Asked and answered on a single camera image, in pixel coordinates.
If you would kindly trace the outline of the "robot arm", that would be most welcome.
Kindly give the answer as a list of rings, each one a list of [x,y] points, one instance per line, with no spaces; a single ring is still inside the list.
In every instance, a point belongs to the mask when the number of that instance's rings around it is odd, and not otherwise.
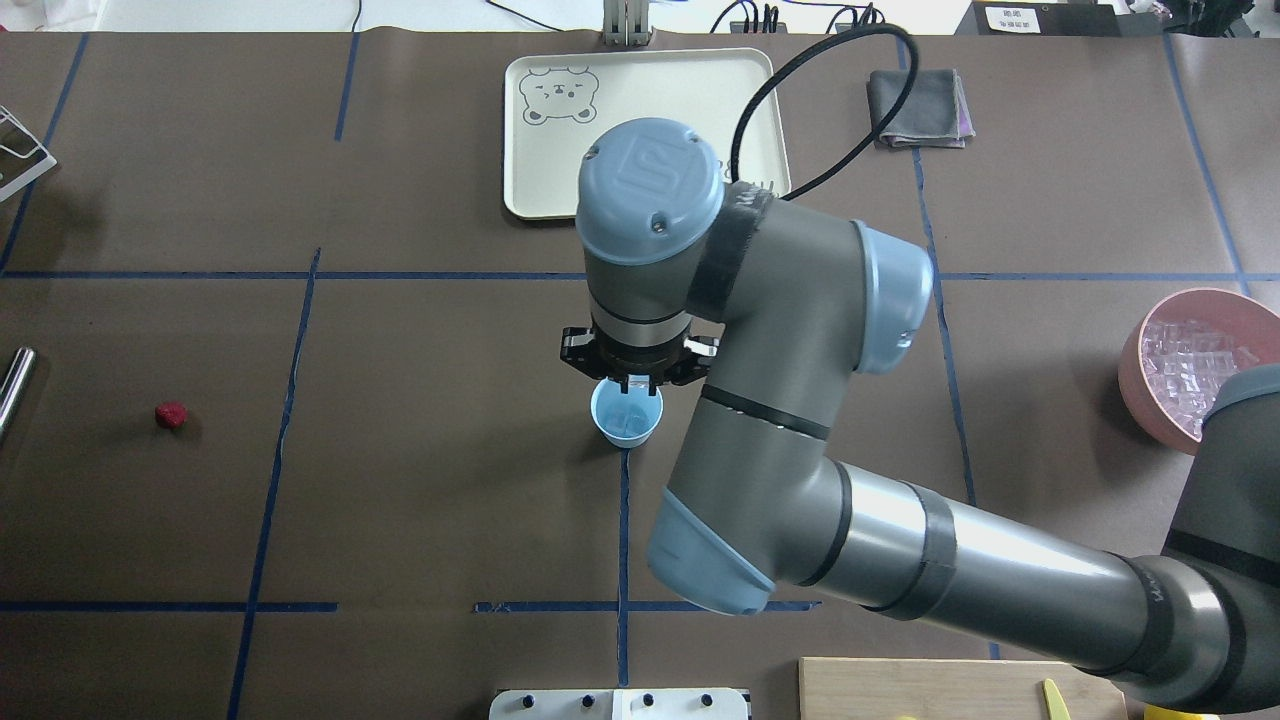
[[[1197,714],[1277,706],[1277,366],[1219,391],[1160,553],[1093,550],[827,456],[856,373],[931,305],[924,249],[723,181],[676,120],[627,120],[579,170],[591,325],[564,363],[703,387],[652,529],[652,574],[760,612],[778,583],[1012,644]]]

